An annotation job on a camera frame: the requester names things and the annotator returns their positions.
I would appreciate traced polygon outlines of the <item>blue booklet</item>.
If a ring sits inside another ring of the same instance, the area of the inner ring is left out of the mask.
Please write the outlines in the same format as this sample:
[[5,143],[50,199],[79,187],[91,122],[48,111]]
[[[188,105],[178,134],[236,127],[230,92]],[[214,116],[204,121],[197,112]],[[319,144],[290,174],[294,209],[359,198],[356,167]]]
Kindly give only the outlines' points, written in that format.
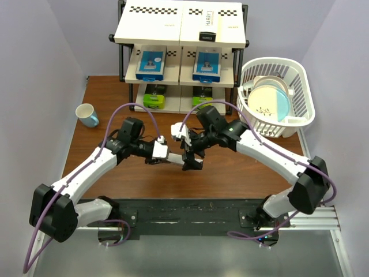
[[135,71],[136,78],[148,82],[163,81],[166,54],[166,46],[142,46]]

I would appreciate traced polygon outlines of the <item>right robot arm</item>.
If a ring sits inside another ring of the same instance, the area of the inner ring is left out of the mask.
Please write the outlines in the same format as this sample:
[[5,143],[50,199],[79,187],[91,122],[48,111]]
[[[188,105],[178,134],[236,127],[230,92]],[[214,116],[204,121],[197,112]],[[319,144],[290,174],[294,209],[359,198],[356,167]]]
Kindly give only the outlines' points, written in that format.
[[257,134],[239,119],[228,122],[213,106],[197,112],[203,130],[190,130],[183,122],[171,126],[172,137],[181,142],[184,170],[200,170],[205,150],[218,145],[249,156],[281,175],[290,188],[267,196],[255,211],[246,215],[248,221],[265,227],[291,211],[314,213],[330,188],[326,162],[319,156],[310,159],[282,148]]

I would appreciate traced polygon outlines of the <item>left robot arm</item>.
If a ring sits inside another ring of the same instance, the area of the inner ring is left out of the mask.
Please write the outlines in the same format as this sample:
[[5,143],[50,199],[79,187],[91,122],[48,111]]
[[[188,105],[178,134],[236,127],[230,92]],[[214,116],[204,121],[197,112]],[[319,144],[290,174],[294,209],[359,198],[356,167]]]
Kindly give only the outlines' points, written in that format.
[[48,186],[39,185],[34,193],[29,223],[50,238],[66,241],[79,227],[101,221],[114,226],[119,221],[119,205],[108,197],[80,203],[84,193],[105,173],[131,155],[145,163],[166,160],[169,149],[164,136],[143,139],[144,123],[128,117],[120,129],[112,131],[70,174]]

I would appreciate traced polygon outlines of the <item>black green razor package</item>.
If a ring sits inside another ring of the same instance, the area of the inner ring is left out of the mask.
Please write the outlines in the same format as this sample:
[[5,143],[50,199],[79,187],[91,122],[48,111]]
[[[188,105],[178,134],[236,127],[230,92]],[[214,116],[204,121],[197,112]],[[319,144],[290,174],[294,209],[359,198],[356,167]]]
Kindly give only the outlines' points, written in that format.
[[212,87],[193,87],[192,107],[199,105],[201,102],[213,100]]

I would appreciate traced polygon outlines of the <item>blue razor package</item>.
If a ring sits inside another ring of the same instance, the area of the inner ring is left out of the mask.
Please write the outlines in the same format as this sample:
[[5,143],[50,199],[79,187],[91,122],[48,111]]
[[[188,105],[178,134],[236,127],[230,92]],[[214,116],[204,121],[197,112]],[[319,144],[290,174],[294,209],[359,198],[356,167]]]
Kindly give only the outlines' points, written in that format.
[[221,48],[197,47],[192,80],[205,84],[219,83],[221,78]]

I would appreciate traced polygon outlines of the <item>white Harry's razor box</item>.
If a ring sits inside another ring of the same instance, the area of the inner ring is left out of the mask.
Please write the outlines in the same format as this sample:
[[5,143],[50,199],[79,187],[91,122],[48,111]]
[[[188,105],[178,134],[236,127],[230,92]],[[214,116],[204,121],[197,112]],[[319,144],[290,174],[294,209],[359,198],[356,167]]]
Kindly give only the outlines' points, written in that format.
[[199,22],[199,41],[216,42],[219,37],[219,14],[215,10],[205,9]]

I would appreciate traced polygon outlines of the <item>black green razor box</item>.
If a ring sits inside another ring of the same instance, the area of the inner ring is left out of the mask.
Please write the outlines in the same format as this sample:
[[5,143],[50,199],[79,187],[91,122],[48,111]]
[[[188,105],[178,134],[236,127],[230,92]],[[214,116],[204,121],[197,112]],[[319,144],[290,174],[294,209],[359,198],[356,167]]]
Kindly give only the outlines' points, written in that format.
[[162,110],[165,107],[166,85],[148,84],[143,97],[143,105],[146,108]]

